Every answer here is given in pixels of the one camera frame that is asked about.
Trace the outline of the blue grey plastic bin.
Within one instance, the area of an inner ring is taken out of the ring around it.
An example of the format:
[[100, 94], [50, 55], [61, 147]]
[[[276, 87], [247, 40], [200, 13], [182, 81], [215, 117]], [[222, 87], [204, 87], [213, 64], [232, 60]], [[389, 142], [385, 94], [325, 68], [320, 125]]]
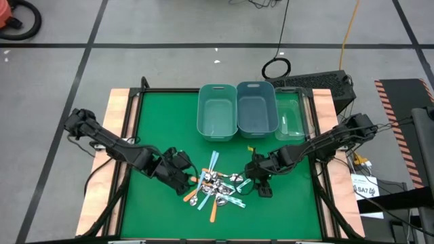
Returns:
[[237, 85], [237, 126], [244, 138], [265, 138], [279, 127], [274, 87], [266, 81]]

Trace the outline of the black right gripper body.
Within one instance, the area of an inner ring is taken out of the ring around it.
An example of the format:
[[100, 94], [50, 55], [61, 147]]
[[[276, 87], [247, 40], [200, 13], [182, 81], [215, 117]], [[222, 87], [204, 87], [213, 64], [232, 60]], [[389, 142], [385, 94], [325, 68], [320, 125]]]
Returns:
[[270, 169], [266, 167], [268, 158], [258, 154], [255, 150], [252, 152], [252, 160], [255, 162], [255, 170], [258, 173], [258, 179], [253, 182], [253, 189], [258, 191], [259, 197], [271, 198], [273, 196], [272, 188], [269, 184], [271, 179]]

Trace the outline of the teal green plastic bin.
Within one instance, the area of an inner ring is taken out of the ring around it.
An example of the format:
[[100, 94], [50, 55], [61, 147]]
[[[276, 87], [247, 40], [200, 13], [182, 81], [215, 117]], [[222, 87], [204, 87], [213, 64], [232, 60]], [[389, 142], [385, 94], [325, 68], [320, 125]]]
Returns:
[[227, 142], [237, 133], [237, 89], [207, 84], [199, 89], [197, 131], [207, 141]]

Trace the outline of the clear plastic bin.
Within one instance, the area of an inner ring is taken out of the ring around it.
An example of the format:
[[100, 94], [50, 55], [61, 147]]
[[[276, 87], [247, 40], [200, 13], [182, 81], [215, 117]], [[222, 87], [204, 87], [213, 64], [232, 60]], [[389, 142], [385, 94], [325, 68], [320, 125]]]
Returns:
[[304, 140], [309, 134], [305, 90], [301, 87], [275, 88], [279, 127], [275, 137], [281, 141]]

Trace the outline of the black orange striped mat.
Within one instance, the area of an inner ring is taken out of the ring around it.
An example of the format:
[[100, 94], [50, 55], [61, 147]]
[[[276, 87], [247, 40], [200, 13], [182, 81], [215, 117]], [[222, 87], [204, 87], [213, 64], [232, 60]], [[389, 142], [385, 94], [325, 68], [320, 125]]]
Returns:
[[395, 139], [414, 188], [429, 185], [416, 129], [411, 122], [413, 108], [434, 105], [434, 96], [422, 79], [375, 80], [374, 85], [391, 123]]

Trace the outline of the white paper label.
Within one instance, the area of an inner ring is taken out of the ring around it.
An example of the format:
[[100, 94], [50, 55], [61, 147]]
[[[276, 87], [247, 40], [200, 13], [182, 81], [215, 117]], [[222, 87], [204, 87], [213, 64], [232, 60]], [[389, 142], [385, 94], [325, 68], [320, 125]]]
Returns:
[[353, 183], [353, 188], [355, 192], [357, 192], [357, 200], [380, 196], [378, 182], [375, 177], [352, 174], [351, 179]]

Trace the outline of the yellow plug connector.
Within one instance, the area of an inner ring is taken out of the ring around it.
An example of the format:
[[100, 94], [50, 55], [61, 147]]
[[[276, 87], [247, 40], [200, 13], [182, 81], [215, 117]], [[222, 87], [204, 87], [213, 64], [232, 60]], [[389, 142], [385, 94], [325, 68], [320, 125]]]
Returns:
[[364, 169], [371, 169], [372, 164], [371, 162], [361, 155], [357, 154], [356, 152], [353, 154], [353, 167], [356, 171]]

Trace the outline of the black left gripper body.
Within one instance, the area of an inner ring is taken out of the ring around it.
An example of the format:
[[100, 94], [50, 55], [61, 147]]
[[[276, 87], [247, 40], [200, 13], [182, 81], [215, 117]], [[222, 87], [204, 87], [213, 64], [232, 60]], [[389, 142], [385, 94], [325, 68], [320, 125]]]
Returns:
[[183, 172], [169, 165], [166, 166], [162, 160], [159, 161], [154, 169], [154, 176], [175, 191], [178, 183], [185, 183], [185, 175]]

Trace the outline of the grey panel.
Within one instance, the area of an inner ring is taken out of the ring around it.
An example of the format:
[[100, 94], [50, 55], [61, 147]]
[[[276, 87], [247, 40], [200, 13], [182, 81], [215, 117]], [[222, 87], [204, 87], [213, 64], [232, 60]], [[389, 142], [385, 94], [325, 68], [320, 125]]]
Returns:
[[427, 179], [416, 190], [421, 232], [426, 244], [434, 244], [434, 106], [413, 108], [412, 118]]

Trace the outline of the black perforated computer case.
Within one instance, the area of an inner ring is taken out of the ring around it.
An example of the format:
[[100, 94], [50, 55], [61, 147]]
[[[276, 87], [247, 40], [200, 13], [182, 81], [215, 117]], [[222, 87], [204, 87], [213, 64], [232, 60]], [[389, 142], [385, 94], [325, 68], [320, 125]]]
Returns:
[[267, 81], [275, 88], [303, 87], [305, 89], [329, 89], [337, 114], [341, 113], [357, 97], [353, 90], [351, 76], [346, 74], [343, 70], [280, 77], [267, 79]]

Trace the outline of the green table mat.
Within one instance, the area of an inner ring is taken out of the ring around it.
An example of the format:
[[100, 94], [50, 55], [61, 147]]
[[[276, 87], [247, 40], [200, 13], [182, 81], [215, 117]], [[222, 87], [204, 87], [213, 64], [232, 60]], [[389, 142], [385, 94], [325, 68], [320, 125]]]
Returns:
[[[165, 151], [183, 150], [196, 170], [206, 168], [215, 150], [216, 170], [224, 174], [242, 172], [250, 162], [248, 146], [266, 154], [283, 146], [275, 136], [247, 139], [240, 135], [228, 142], [209, 142], [197, 131], [197, 94], [147, 93], [138, 126], [142, 144]], [[271, 198], [262, 198], [244, 186], [245, 208], [227, 203], [217, 208], [210, 222], [211, 198], [202, 210], [199, 193], [196, 206], [162, 182], [133, 171], [127, 194], [121, 236], [143, 239], [320, 239], [321, 230], [310, 176], [303, 161], [287, 175], [273, 176]]]

